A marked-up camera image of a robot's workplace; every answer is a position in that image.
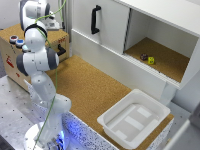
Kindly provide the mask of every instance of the cork surface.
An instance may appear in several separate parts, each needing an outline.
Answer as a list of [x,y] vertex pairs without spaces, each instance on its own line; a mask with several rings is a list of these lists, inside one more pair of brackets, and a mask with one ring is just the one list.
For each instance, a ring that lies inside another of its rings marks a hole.
[[[97,118],[131,92],[131,89],[78,56],[63,61],[57,72],[57,93],[71,99],[72,108],[70,111],[120,150],[123,150],[104,133],[102,126],[97,122]],[[49,71],[47,74],[55,84],[55,71]],[[169,115],[137,150],[146,149],[172,119],[173,115]]]
[[[4,40],[9,42],[10,36],[16,35],[19,37],[19,39],[24,40],[24,31],[21,29],[20,24],[16,24],[12,27],[6,28],[4,30],[0,31],[0,37],[2,37]],[[68,34],[62,30],[59,31],[48,31],[48,40],[50,43],[64,37],[68,36]]]
[[140,60],[148,65],[148,61],[142,61],[140,55],[145,53],[149,57],[154,57],[155,64],[149,65],[168,77],[181,82],[189,58],[179,54],[149,38],[145,38],[127,51],[126,54]]

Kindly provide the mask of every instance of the black drawer handle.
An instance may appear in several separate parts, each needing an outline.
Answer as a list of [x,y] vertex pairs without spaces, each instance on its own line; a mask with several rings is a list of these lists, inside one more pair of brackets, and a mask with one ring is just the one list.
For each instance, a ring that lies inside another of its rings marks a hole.
[[59,52],[57,52],[58,56],[60,56],[66,52],[66,50],[63,47],[61,47],[60,44],[58,44],[58,49],[59,49]]
[[96,5],[96,8],[92,10],[92,24],[91,24],[91,31],[92,34],[98,33],[100,30],[96,28],[96,12],[101,10],[101,7]]

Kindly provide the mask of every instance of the white plastic tray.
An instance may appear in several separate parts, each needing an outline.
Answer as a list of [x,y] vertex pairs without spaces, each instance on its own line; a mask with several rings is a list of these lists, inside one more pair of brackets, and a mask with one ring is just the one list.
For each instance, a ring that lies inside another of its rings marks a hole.
[[97,120],[122,147],[136,149],[169,113],[169,108],[135,89]]

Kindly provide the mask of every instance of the small yellow cube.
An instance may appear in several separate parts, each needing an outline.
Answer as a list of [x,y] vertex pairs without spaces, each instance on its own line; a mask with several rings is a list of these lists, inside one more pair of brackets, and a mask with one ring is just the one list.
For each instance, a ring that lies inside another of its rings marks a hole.
[[154,64],[154,58],[148,57],[148,64],[153,65]]

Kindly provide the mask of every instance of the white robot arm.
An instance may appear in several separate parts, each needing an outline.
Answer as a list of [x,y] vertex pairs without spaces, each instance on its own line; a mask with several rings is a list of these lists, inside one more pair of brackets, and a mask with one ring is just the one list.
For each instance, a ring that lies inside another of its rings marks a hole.
[[[24,75],[31,77],[31,85],[28,82],[26,82],[26,84],[32,89],[32,91],[30,91],[30,96],[35,103],[46,107],[48,113],[54,101],[52,111],[49,117],[46,118],[47,123],[43,128],[35,150],[53,150],[55,149],[55,144],[50,144],[51,146],[49,146],[49,143],[55,143],[57,135],[62,132],[61,117],[63,113],[70,110],[71,101],[65,96],[56,94],[56,89],[52,80],[45,73],[45,71],[53,70],[58,67],[59,57],[54,50],[45,47],[47,38],[46,27],[48,27],[48,25],[44,24],[44,22],[47,21],[45,20],[46,18],[42,18],[40,21],[37,21],[37,23],[35,23],[35,20],[42,16],[49,15],[50,5],[46,0],[22,0],[19,3],[19,8],[21,28],[25,32],[25,44],[29,51],[18,55],[16,60],[17,67]],[[56,25],[51,25],[51,28],[56,29]],[[25,141],[25,150],[33,149],[38,135],[39,132]],[[66,144],[63,144],[60,149],[61,148],[66,149]]]

